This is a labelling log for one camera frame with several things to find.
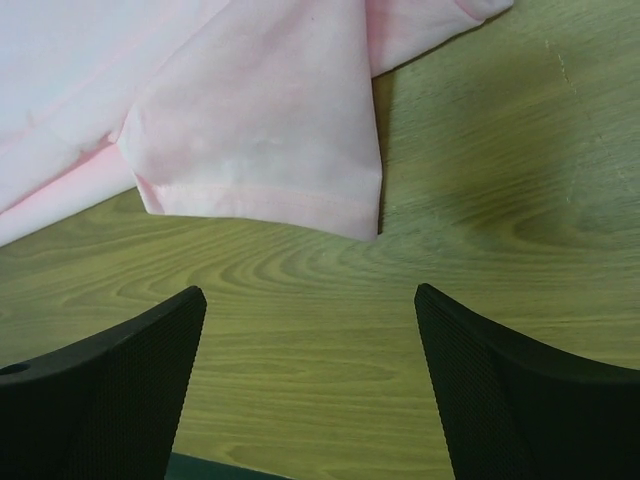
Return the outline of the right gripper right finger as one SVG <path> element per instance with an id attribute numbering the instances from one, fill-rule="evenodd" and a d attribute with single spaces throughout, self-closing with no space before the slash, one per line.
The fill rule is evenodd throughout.
<path id="1" fill-rule="evenodd" d="M 429 284 L 414 305 L 455 478 L 638 478 L 638 370 L 544 344 Z"/>

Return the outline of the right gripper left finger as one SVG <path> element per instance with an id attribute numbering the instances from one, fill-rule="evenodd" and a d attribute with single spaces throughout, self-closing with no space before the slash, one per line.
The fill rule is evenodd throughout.
<path id="1" fill-rule="evenodd" d="M 2 478 L 164 478 L 206 307 L 191 286 L 107 330 L 2 367 Z"/>

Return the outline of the pink t-shirt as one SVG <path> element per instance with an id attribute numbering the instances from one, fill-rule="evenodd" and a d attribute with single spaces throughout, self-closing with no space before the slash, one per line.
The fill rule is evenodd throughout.
<path id="1" fill-rule="evenodd" d="M 372 80 L 506 1 L 5 1 L 1 241 L 156 215 L 379 231 Z"/>

